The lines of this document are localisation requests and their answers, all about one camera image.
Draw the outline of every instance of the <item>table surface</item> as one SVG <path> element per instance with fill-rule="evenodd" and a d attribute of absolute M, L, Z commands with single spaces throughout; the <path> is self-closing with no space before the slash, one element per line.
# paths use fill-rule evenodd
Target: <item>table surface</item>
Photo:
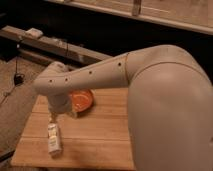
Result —
<path fill-rule="evenodd" d="M 14 166 L 134 170 L 126 113 L 127 89 L 92 90 L 93 107 L 78 119 L 58 117 L 63 153 L 47 148 L 49 111 L 38 96 L 12 158 Z"/>
<path fill-rule="evenodd" d="M 137 16 L 134 0 L 46 1 L 213 35 L 213 0 L 141 0 Z"/>

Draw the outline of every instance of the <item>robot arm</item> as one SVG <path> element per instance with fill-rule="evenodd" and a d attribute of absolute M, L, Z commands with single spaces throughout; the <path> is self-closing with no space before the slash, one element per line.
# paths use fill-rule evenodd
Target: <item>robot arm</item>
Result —
<path fill-rule="evenodd" d="M 137 171 L 212 170 L 212 85 L 181 48 L 164 45 L 133 51 L 72 72 L 55 62 L 34 86 L 47 96 L 52 113 L 71 110 L 72 90 L 128 86 Z"/>

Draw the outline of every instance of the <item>orange object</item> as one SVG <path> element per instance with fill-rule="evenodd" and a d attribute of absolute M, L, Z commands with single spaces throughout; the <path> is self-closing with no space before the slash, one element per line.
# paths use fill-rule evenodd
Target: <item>orange object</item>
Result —
<path fill-rule="evenodd" d="M 70 93 L 75 112 L 83 112 L 93 103 L 93 94 L 90 90 L 73 91 Z"/>

